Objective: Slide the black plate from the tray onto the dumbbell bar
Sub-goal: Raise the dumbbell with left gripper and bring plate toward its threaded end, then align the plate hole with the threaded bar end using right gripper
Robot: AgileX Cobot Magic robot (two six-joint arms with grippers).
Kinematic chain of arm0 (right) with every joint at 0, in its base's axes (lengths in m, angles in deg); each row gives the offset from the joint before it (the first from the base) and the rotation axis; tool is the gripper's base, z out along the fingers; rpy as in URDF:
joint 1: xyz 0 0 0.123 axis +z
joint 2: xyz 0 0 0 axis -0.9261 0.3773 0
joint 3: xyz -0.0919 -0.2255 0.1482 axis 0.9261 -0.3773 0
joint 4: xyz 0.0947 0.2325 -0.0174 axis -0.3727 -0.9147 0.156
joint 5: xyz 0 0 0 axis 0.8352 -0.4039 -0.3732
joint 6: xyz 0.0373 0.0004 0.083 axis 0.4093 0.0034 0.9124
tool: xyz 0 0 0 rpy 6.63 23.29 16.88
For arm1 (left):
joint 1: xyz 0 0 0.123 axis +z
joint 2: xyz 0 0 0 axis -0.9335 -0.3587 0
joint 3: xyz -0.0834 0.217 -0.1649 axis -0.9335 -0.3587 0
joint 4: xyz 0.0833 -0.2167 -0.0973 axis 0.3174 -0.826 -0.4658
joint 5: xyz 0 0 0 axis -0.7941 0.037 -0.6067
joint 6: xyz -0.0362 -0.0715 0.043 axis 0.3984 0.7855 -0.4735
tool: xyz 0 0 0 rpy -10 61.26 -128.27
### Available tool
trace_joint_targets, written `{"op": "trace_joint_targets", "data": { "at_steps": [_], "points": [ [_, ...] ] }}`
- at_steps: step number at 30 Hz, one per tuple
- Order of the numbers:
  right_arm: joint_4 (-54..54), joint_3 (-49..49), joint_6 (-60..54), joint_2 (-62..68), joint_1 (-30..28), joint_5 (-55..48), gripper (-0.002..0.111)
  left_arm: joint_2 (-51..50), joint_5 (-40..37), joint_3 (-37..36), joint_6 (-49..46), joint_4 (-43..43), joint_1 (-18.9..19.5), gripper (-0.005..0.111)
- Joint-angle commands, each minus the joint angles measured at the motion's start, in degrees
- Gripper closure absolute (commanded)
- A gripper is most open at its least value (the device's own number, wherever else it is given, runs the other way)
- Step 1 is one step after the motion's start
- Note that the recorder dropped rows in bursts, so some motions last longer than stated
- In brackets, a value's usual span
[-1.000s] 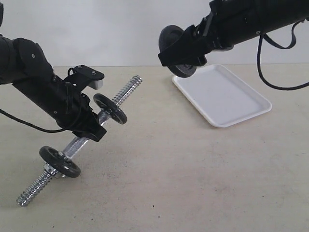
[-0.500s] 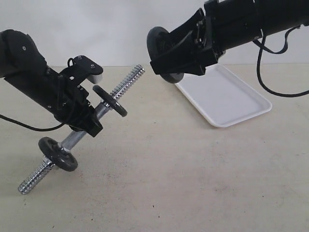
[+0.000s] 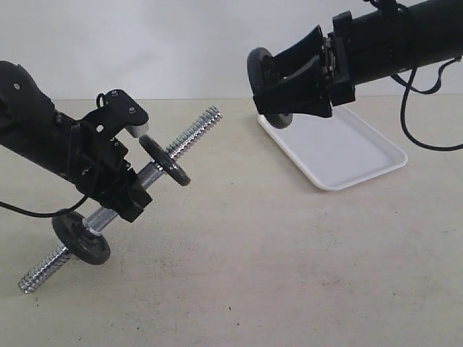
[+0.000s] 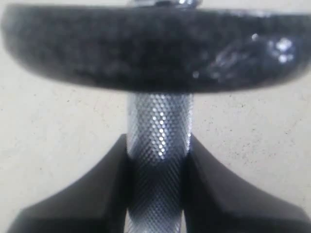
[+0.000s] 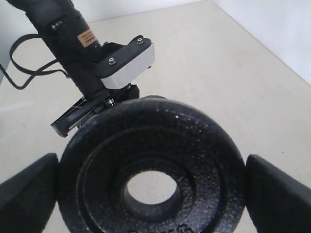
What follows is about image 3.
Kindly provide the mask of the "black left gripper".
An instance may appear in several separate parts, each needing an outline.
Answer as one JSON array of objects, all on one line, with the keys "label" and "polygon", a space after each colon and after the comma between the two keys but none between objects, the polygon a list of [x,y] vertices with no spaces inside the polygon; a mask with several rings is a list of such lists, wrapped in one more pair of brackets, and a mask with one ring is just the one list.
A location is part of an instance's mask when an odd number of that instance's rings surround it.
[{"label": "black left gripper", "polygon": [[133,222],[152,197],[125,160],[128,149],[115,137],[97,132],[88,121],[70,127],[68,179],[83,199],[92,199]]}]

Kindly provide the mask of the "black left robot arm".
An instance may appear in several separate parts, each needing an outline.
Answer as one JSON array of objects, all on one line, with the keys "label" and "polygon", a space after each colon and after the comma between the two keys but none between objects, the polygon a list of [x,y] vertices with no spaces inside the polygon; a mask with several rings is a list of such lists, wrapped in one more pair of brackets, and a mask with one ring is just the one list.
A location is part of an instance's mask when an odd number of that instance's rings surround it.
[{"label": "black left robot arm", "polygon": [[73,184],[85,197],[134,221],[152,198],[116,138],[145,133],[148,113],[125,91],[100,94],[81,119],[59,111],[24,67],[1,62],[1,146]]}]

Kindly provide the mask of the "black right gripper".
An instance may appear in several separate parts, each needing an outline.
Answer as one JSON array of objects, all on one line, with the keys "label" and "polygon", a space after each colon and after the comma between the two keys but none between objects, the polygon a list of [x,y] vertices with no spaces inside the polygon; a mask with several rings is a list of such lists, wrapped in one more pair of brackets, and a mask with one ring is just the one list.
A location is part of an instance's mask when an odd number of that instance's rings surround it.
[{"label": "black right gripper", "polygon": [[[271,82],[252,82],[259,114],[300,113],[332,117],[332,107],[355,101],[355,86],[349,69],[347,47],[353,17],[350,11],[333,17],[333,30],[324,35],[320,25],[303,39],[273,56]],[[289,77],[313,62],[316,77]]]}]

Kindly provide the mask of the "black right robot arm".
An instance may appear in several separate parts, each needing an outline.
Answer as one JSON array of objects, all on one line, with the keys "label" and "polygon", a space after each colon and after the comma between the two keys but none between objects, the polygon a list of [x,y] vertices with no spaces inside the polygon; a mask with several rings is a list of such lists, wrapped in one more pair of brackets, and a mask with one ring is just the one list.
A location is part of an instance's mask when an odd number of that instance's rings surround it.
[{"label": "black right robot arm", "polygon": [[253,49],[247,73],[259,114],[329,118],[334,106],[355,100],[358,85],[461,55],[461,1],[423,1],[405,9],[380,1],[361,17],[336,15],[329,34],[316,26],[276,55]]}]

